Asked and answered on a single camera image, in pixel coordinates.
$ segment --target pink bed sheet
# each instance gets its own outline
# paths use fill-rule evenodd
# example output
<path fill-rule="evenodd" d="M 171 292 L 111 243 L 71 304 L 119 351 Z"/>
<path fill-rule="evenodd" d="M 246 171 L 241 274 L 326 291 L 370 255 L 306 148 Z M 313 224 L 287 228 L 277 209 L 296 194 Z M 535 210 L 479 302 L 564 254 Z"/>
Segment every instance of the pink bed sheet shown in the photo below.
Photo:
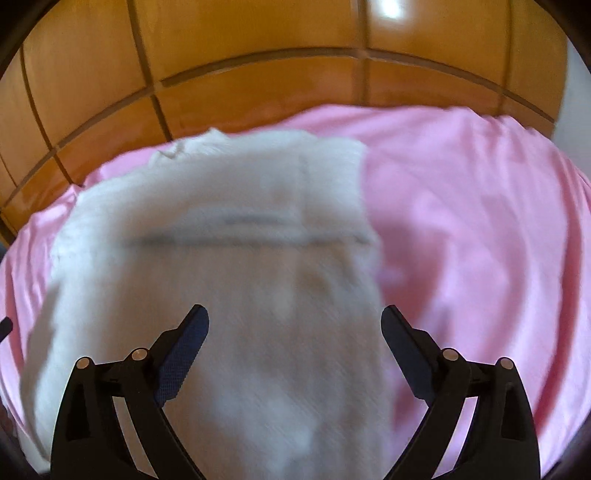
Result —
<path fill-rule="evenodd" d="M 509 117 L 468 109 L 324 106 L 274 128 L 357 138 L 368 147 L 363 192 L 384 261 L 384 303 L 471 361 L 516 362 L 547 472 L 591 410 L 591 186 L 549 140 Z M 144 165 L 155 148 L 120 155 L 33 215 L 0 265 L 0 389 L 26 431 L 19 372 L 43 304 L 49 253 L 77 195 Z M 425 406 L 388 372 L 394 460 Z M 453 466 L 470 420 L 462 415 L 440 472 Z"/>

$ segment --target wooden headboard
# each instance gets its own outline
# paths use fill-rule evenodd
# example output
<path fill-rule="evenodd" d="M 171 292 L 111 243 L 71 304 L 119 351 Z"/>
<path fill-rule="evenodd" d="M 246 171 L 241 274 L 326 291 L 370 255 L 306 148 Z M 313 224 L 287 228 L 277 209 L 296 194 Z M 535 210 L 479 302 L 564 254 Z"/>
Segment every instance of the wooden headboard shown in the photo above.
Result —
<path fill-rule="evenodd" d="M 60 0 L 0 79 L 0 218 L 17 233 L 124 151 L 323 103 L 464 105 L 549 136 L 565 76 L 534 0 Z"/>

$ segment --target metal pin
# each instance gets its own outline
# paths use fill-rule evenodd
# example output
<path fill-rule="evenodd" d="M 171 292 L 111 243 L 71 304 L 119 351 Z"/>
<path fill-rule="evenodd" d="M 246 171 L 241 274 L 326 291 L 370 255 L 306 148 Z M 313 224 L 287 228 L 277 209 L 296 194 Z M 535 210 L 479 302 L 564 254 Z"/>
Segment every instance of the metal pin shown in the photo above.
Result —
<path fill-rule="evenodd" d="M 148 356 L 148 351 L 145 348 L 138 348 L 131 354 L 131 358 L 134 360 L 143 360 Z"/>
<path fill-rule="evenodd" d="M 507 370 L 511 370 L 514 366 L 515 364 L 513 363 L 513 360 L 511 360 L 510 358 L 501 358 L 501 367 Z"/>
<path fill-rule="evenodd" d="M 455 362 L 458 358 L 460 358 L 460 354 L 457 353 L 453 348 L 446 348 L 443 351 L 443 358 L 449 360 L 450 362 Z"/>
<path fill-rule="evenodd" d="M 83 356 L 82 358 L 80 358 L 77 362 L 76 362 L 76 368 L 79 368 L 80 370 L 85 369 L 86 367 L 88 367 L 90 365 L 90 359 Z"/>

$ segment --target wooden panel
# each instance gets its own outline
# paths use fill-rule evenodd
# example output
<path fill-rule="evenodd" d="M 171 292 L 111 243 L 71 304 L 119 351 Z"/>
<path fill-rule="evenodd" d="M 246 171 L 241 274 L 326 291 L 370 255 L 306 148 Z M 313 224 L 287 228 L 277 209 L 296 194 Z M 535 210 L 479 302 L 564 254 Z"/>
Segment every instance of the wooden panel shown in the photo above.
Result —
<path fill-rule="evenodd" d="M 2 157 L 0 157 L 0 205 L 4 205 L 4 203 L 10 197 L 10 194 L 14 192 L 16 185 L 10 178 L 6 167 L 4 166 L 4 161 Z"/>
<path fill-rule="evenodd" d="M 0 79 L 0 154 L 16 182 L 20 182 L 47 154 L 22 78 L 16 55 Z"/>
<path fill-rule="evenodd" d="M 3 212 L 0 212 L 0 219 L 2 219 L 2 221 L 4 222 L 4 225 L 6 225 L 6 228 L 8 228 L 10 233 L 12 233 L 13 235 L 17 234 L 17 230 L 10 224 L 10 222 L 8 221 L 8 219 L 6 218 L 6 216 L 4 215 Z M 8 243 L 4 237 L 2 237 L 2 242 Z"/>
<path fill-rule="evenodd" d="M 511 98 L 503 98 L 500 114 L 510 115 L 524 127 L 535 128 L 548 138 L 551 137 L 554 131 L 554 124 L 552 122 Z"/>
<path fill-rule="evenodd" d="M 356 63 L 349 57 L 262 61 L 207 74 L 157 95 L 175 138 L 208 127 L 238 132 L 323 103 L 354 103 Z"/>
<path fill-rule="evenodd" d="M 369 61 L 368 99 L 371 106 L 465 105 L 493 115 L 500 95 L 482 85 L 426 67 L 382 60 Z"/>
<path fill-rule="evenodd" d="M 509 6 L 501 0 L 369 0 L 369 46 L 438 61 L 501 84 Z"/>
<path fill-rule="evenodd" d="M 534 0 L 512 1 L 507 89 L 557 119 L 566 78 L 566 35 Z"/>
<path fill-rule="evenodd" d="M 349 47 L 350 0 L 142 0 L 138 22 L 154 78 L 247 53 Z"/>
<path fill-rule="evenodd" d="M 61 0 L 24 48 L 31 92 L 53 145 L 145 86 L 125 0 Z"/>
<path fill-rule="evenodd" d="M 49 206 L 68 186 L 55 159 L 51 158 L 23 185 L 2 213 L 13 228 L 20 230 L 33 213 Z"/>
<path fill-rule="evenodd" d="M 64 146 L 59 157 L 76 183 L 119 154 L 166 142 L 152 102 L 143 98 L 85 130 Z"/>

